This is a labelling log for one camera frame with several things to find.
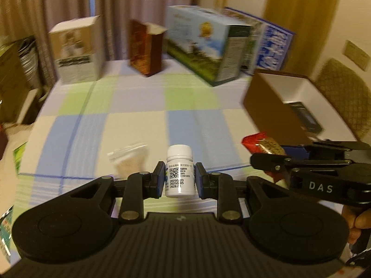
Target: beige curtain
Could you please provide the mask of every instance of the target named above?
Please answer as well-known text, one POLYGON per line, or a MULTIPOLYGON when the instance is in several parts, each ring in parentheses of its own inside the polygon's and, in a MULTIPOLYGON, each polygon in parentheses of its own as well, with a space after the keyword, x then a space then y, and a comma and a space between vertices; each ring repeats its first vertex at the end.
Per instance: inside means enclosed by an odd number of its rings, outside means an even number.
POLYGON ((0 0, 0 36, 15 41, 34 35, 44 80, 53 85, 49 30, 61 21, 89 15, 89 0, 0 0))
MULTIPOLYGON (((168 5, 191 0, 95 0, 95 14, 102 15, 108 60, 127 55, 129 18, 165 24, 168 5)), ((90 16, 90 0, 0 0, 0 37, 14 41, 35 35, 40 64, 48 85, 56 82, 48 32, 57 23, 90 16)))
POLYGON ((130 18, 165 24, 168 5, 188 5, 191 0, 95 0, 96 14, 105 22, 108 60, 127 57, 127 25, 130 18))
POLYGON ((338 0, 267 0, 264 18, 296 33, 283 71, 310 76, 338 0))

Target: wicker chair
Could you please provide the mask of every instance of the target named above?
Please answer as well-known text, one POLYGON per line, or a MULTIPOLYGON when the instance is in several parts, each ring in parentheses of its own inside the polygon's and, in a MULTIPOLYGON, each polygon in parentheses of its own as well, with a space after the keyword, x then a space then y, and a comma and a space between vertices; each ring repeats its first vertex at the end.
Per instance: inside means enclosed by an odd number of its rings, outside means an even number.
POLYGON ((362 139, 371 129, 371 93, 366 83, 353 70, 330 58, 315 85, 362 139))

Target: human hand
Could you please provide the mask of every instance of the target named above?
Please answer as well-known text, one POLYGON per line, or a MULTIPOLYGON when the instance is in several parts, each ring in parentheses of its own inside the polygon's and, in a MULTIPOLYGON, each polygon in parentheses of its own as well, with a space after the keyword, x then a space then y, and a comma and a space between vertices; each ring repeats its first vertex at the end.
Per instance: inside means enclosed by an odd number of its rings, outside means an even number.
POLYGON ((351 207, 344 205, 341 215, 345 218, 349 226, 348 243, 354 245, 361 236, 361 229, 371 228, 371 209, 357 216, 351 207))

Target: open brown box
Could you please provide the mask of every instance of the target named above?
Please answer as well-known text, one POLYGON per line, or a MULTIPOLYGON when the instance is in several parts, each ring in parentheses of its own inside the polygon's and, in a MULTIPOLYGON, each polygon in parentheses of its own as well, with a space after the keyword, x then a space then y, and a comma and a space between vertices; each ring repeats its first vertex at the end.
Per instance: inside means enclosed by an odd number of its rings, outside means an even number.
POLYGON ((129 23, 130 65, 149 77, 162 70, 162 48, 166 28, 153 23, 129 23))
POLYGON ((280 145, 311 144, 309 134, 288 102, 301 101, 323 131, 318 138, 356 141, 356 136, 320 93, 303 75, 257 69, 243 100, 243 105, 261 132, 280 145))

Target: checkered tablecloth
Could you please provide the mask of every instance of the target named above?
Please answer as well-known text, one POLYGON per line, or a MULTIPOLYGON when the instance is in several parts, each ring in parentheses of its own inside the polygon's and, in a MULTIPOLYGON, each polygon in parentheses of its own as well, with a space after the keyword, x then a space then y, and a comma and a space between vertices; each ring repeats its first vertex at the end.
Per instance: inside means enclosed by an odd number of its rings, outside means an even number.
MULTIPOLYGON (((25 210, 115 170, 107 153, 135 142, 148 145, 145 170, 166 160, 168 146, 187 144, 194 161, 235 179, 264 176, 248 167, 241 139, 257 132, 242 109, 244 76, 211 87, 174 60, 145 78, 126 61, 106 64, 95 82, 58 82, 34 125, 20 168, 13 219, 25 210)), ((212 212, 214 200, 145 201, 146 211, 212 212)), ((12 263, 18 259, 14 244, 12 263)))

